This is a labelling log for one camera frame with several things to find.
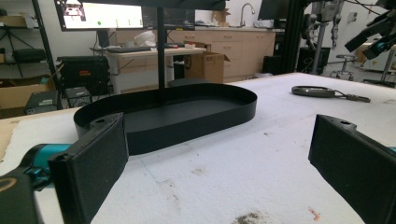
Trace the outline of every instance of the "monitor screen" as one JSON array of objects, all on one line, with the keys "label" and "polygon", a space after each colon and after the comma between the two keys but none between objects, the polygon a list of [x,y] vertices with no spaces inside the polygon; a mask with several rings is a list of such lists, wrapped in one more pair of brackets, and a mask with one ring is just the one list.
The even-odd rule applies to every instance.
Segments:
[{"label": "monitor screen", "polygon": [[63,31],[102,29],[143,29],[142,8],[112,4],[55,0]]},{"label": "monitor screen", "polygon": [[[157,8],[142,7],[143,25],[145,29],[157,28]],[[165,8],[163,24],[166,30],[194,30],[195,10],[181,8]]]},{"label": "monitor screen", "polygon": [[288,17],[289,1],[291,0],[262,0],[259,20],[285,20]]}]

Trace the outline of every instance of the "black metal pole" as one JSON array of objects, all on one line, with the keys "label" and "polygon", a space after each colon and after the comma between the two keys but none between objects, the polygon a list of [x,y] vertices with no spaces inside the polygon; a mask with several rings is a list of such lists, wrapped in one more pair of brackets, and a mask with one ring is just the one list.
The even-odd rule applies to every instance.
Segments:
[{"label": "black metal pole", "polygon": [[[49,64],[49,70],[52,75],[56,73],[55,64],[53,63],[52,53],[50,52],[50,42],[47,37],[46,28],[44,27],[43,18],[41,17],[41,10],[37,0],[32,0],[33,8],[35,10],[35,16],[37,17],[38,29],[40,30],[41,39],[43,40],[44,49],[47,54],[47,62]],[[56,89],[60,89],[60,85],[58,83],[57,75],[53,76],[53,80],[56,86]]]},{"label": "black metal pole", "polygon": [[161,103],[165,102],[165,26],[163,24],[163,7],[157,7],[157,51],[158,51],[158,85]]},{"label": "black metal pole", "polygon": [[297,53],[300,46],[300,32],[303,26],[306,0],[289,0],[289,12],[285,29],[285,45],[281,56],[281,74],[292,73],[297,62]]}]

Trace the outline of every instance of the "white table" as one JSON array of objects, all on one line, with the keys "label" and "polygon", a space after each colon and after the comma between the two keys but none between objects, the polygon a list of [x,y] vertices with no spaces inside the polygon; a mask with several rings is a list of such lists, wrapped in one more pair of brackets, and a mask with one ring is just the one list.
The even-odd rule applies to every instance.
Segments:
[{"label": "white table", "polygon": [[[248,218],[256,223],[362,223],[309,163],[315,116],[345,119],[381,144],[396,146],[396,90],[303,74],[234,85],[258,94],[253,120],[130,157],[92,223],[244,223]],[[296,85],[324,86],[372,102],[297,96],[290,91]],[[65,110],[22,120],[0,175],[35,144],[76,141],[73,114]],[[54,189],[36,197],[46,223],[62,223]],[[309,209],[320,213],[319,222]]]},{"label": "white table", "polygon": [[[165,49],[164,54],[165,57],[168,58],[168,66],[166,71],[166,82],[171,81],[175,78],[174,75],[174,67],[173,67],[173,56],[177,55],[188,55],[188,54],[198,54],[206,51],[206,49],[194,48],[194,49]],[[106,54],[108,63],[110,65],[110,74],[111,74],[111,83],[114,87],[114,92],[116,94],[121,94],[122,90],[131,88],[131,87],[139,87],[139,85],[149,85],[153,82],[158,83],[158,79],[156,75],[157,71],[154,71],[152,74],[144,73],[140,74],[119,74],[119,66],[118,60],[126,59],[142,59],[142,58],[151,58],[158,57],[157,50],[148,50],[148,51],[138,51],[138,52],[130,52],[130,53],[107,53]]]}]

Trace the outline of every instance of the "black oval tray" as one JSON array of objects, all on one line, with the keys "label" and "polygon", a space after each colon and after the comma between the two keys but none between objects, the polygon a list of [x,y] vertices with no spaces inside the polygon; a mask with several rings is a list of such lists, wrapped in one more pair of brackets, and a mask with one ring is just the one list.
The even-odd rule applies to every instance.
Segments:
[{"label": "black oval tray", "polygon": [[114,95],[79,109],[81,137],[91,121],[124,113],[129,154],[138,155],[218,132],[254,118],[257,95],[224,84],[193,84]]}]

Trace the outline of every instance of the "faucet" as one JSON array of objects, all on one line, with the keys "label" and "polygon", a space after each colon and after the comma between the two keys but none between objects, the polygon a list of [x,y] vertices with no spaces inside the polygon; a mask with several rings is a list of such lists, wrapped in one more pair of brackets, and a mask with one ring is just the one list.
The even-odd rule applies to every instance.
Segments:
[{"label": "faucet", "polygon": [[246,26],[245,21],[244,21],[244,8],[245,8],[245,6],[247,6],[247,5],[249,5],[249,6],[251,7],[251,14],[256,13],[256,12],[254,11],[253,6],[252,6],[250,3],[244,4],[244,5],[242,6],[242,11],[241,11],[241,22],[239,23],[239,26],[240,26],[240,27]]}]

